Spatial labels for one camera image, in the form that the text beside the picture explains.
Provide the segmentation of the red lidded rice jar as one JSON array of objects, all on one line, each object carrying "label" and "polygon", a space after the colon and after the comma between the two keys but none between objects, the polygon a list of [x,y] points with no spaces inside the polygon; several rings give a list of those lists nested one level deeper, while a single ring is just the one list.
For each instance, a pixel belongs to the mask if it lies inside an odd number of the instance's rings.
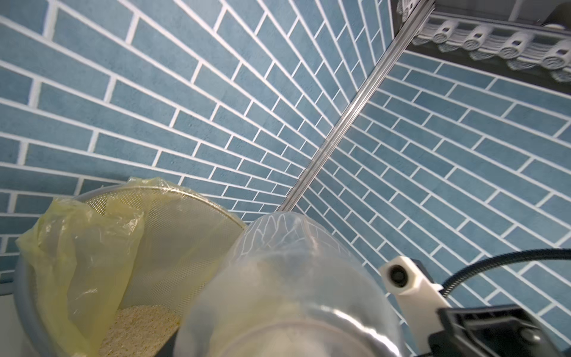
[{"label": "red lidded rice jar", "polygon": [[251,223],[197,297],[175,356],[407,356],[378,281],[315,220]]}]

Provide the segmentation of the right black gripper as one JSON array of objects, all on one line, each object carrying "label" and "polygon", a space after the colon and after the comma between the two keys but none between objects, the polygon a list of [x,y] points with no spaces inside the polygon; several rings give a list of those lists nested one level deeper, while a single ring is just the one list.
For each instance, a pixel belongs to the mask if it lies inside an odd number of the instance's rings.
[{"label": "right black gripper", "polygon": [[442,308],[443,330],[428,337],[431,356],[563,356],[541,324],[518,305]]}]

